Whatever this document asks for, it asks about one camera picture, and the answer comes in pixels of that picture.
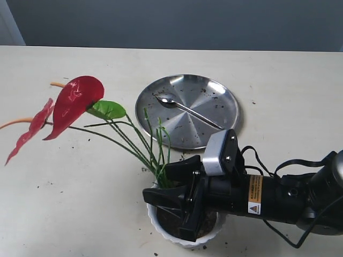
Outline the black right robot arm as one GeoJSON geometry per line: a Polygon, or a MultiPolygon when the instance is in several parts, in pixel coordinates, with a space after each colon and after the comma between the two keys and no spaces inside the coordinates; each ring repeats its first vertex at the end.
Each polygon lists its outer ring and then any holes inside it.
{"type": "Polygon", "coordinates": [[[194,156],[167,165],[167,176],[180,182],[169,189],[147,188],[147,204],[180,219],[181,239],[195,241],[208,210],[272,222],[295,224],[319,235],[342,234],[342,153],[331,152],[319,162],[286,161],[282,167],[303,165],[316,173],[278,176],[250,175],[242,150],[231,146],[220,157],[222,176],[205,173],[205,160],[194,156]]]}

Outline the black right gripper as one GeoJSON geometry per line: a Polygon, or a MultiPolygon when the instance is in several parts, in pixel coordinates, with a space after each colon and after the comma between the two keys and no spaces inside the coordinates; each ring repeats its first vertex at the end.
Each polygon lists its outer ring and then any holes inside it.
{"type": "Polygon", "coordinates": [[[246,171],[242,151],[226,147],[233,160],[223,176],[209,177],[204,171],[202,158],[194,155],[166,165],[166,177],[173,188],[143,189],[147,204],[171,214],[182,214],[178,227],[180,238],[195,241],[207,211],[254,217],[261,220],[281,220],[277,202],[278,181],[273,177],[250,175],[246,171]]]}

